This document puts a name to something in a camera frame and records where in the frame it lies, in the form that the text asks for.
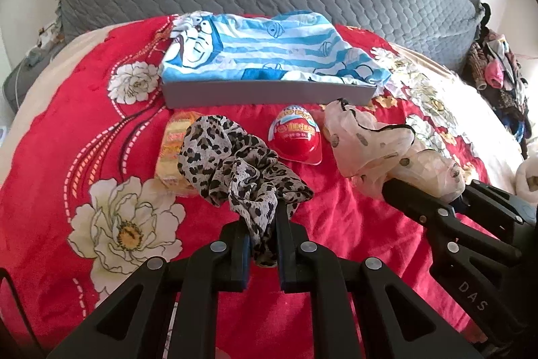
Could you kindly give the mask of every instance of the gray box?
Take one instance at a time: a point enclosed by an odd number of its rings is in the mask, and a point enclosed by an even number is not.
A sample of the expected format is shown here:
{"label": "gray box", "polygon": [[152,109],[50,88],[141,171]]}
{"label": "gray box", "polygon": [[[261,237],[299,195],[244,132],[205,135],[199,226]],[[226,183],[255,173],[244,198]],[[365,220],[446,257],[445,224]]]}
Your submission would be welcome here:
{"label": "gray box", "polygon": [[366,105],[376,86],[315,81],[174,81],[162,84],[169,109],[239,104],[329,104],[338,98]]}

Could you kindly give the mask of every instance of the red fabric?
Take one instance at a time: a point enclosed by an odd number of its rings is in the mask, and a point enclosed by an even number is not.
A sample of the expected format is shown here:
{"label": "red fabric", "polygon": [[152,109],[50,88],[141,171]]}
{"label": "red fabric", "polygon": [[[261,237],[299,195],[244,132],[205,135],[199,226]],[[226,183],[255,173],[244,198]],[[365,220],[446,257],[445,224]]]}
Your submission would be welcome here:
{"label": "red fabric", "polygon": [[[11,172],[0,190],[0,266],[13,276],[30,322],[48,347],[67,336],[99,298],[90,279],[92,259],[79,257],[67,242],[72,231],[68,217],[75,215],[78,206],[90,202],[90,169],[100,159],[95,181],[115,178],[120,182],[135,175],[144,182],[154,177],[171,111],[163,107],[157,90],[150,95],[150,101],[118,104],[124,115],[135,115],[122,122],[107,96],[107,85],[117,66],[133,61],[158,65],[162,52],[155,49],[166,48],[169,24],[169,18],[159,17],[117,28],[84,57],[60,86],[48,109],[35,118],[17,147]],[[366,51],[373,46],[392,50],[375,34],[348,27],[337,29],[352,45]],[[411,113],[422,115],[407,101],[398,100],[398,105],[390,109],[376,106],[377,119],[388,123],[403,123]],[[191,110],[225,115],[249,133],[267,139],[268,128],[283,107],[243,105]],[[147,126],[137,134],[145,122]],[[121,130],[107,131],[119,123],[125,123]],[[133,135],[136,141],[124,166],[126,175],[122,175],[122,146]],[[90,154],[94,145],[100,146]],[[457,145],[447,147],[462,164],[471,162],[486,181],[483,163],[471,155],[461,138]],[[88,165],[75,187],[77,169],[86,159]],[[71,176],[66,179],[73,164]],[[422,227],[385,202],[357,193],[338,173],[328,142],[323,141],[323,161],[319,166],[287,165],[315,193],[313,200],[300,205],[294,216],[294,221],[306,227],[310,239],[351,260],[379,257],[448,322],[458,329],[467,324],[462,309],[428,273],[431,251]],[[68,185],[66,200],[64,184]],[[215,240],[223,224],[237,219],[226,206],[217,209],[200,197],[177,198],[176,202],[186,211],[177,229],[183,244],[178,258],[190,256]],[[312,358],[308,296],[284,295],[279,292],[276,269],[253,267],[245,293],[220,294],[217,347],[232,359]]]}

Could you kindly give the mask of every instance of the yellow packaged snack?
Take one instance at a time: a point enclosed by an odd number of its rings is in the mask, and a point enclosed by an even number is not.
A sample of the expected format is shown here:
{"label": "yellow packaged snack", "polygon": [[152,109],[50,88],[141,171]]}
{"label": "yellow packaged snack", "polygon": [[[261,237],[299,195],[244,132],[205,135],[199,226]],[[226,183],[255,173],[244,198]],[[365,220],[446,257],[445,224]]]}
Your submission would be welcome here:
{"label": "yellow packaged snack", "polygon": [[166,124],[162,137],[161,150],[155,166],[155,176],[163,182],[170,192],[178,196],[198,195],[198,191],[179,173],[178,155],[187,128],[200,116],[203,115],[195,111],[175,112]]}

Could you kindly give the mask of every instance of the blue and white striped cloth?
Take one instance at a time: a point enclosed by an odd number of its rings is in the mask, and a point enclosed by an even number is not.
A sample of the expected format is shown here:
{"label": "blue and white striped cloth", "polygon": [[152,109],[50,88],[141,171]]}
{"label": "blue and white striped cloth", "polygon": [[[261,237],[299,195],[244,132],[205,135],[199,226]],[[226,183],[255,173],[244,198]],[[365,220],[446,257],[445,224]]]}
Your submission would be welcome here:
{"label": "blue and white striped cloth", "polygon": [[321,14],[247,19],[206,11],[174,21],[162,80],[302,80],[382,87],[391,73],[345,42]]}

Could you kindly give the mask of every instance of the kinder joy egg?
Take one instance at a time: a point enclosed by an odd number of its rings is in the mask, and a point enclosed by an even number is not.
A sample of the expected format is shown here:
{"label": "kinder joy egg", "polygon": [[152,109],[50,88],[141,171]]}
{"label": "kinder joy egg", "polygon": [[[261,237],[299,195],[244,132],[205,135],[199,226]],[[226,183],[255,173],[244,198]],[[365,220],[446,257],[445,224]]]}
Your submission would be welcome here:
{"label": "kinder joy egg", "polygon": [[284,160],[321,163],[321,134],[310,113],[298,105],[283,109],[269,128],[269,146]]}

